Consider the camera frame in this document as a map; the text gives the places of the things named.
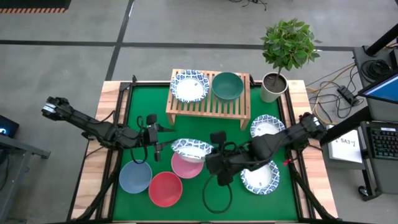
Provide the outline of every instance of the keyboard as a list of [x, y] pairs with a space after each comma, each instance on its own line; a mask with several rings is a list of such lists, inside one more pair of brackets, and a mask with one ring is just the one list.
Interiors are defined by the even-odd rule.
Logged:
[[398, 131], [390, 128], [371, 129], [374, 157], [398, 160]]

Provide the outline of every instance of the soil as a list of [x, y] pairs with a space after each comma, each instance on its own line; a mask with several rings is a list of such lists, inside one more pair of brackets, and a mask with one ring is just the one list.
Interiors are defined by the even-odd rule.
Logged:
[[284, 91], [286, 88], [286, 82], [281, 76], [279, 76], [275, 82], [277, 75], [278, 74], [276, 74], [276, 73], [269, 74], [262, 81], [264, 83], [264, 86], [267, 88], [267, 90], [269, 90], [273, 93], [280, 93], [280, 92]]

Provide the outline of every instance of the gray floor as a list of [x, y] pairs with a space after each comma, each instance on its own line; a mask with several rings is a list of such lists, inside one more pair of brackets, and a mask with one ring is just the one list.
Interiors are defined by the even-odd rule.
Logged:
[[[243, 4], [136, 0], [124, 41], [260, 44], [267, 26], [298, 17], [312, 26], [321, 45], [359, 46], [370, 44], [398, 21], [393, 0], [272, 0], [266, 12], [262, 5]], [[73, 0], [66, 14], [0, 14], [0, 39], [116, 41], [126, 6], [127, 0]], [[0, 45], [0, 52], [0, 95], [7, 96], [0, 98], [0, 113], [21, 123], [18, 139], [52, 151], [49, 160], [31, 162], [11, 215], [29, 223], [62, 222], [87, 142], [77, 128], [45, 119], [40, 109], [48, 96], [64, 96], [78, 110], [94, 115], [113, 48]], [[353, 62], [350, 52], [320, 55], [301, 70], [282, 73], [310, 83]], [[249, 72], [255, 79], [272, 70], [260, 50], [122, 48], [113, 80], [130, 80], [133, 74], [139, 80], [168, 80], [173, 68]], [[347, 85], [348, 75], [342, 74], [336, 82]], [[358, 76], [353, 81], [360, 89]], [[323, 93], [336, 90], [327, 88]], [[333, 103], [325, 104], [325, 109], [334, 122], [341, 121]], [[362, 202], [356, 193], [363, 184], [361, 173], [326, 166], [340, 218], [396, 223], [397, 196]]]

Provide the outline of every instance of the blue and white plate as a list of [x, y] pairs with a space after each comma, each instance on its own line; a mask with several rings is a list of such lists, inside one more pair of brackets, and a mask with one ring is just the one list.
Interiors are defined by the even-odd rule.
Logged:
[[254, 136], [262, 136], [263, 134], [276, 134], [284, 129], [285, 125], [278, 118], [265, 114], [258, 116], [251, 123], [250, 135], [253, 138]]
[[266, 195], [278, 187], [279, 169], [274, 161], [270, 161], [252, 172], [247, 169], [242, 170], [241, 179], [245, 188], [250, 192]]
[[205, 156], [211, 153], [213, 146], [196, 139], [178, 139], [172, 144], [172, 149], [188, 162], [204, 162]]
[[201, 71], [184, 70], [173, 77], [170, 90], [181, 102], [199, 102], [209, 92], [209, 79]]

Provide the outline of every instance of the wooden shelf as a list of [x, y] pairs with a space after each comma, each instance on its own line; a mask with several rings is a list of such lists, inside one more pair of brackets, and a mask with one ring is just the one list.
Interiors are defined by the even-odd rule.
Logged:
[[[173, 69], [172, 79], [184, 69]], [[211, 84], [216, 75], [221, 72], [201, 71], [209, 79], [209, 92], [200, 102], [182, 103], [178, 101], [169, 90], [166, 114], [171, 125], [175, 124], [176, 115], [203, 116], [208, 118], [224, 118], [240, 120], [240, 128], [244, 130], [250, 121], [250, 79], [248, 73], [236, 73], [243, 81], [244, 91], [241, 96], [233, 101], [220, 101], [213, 94]]]

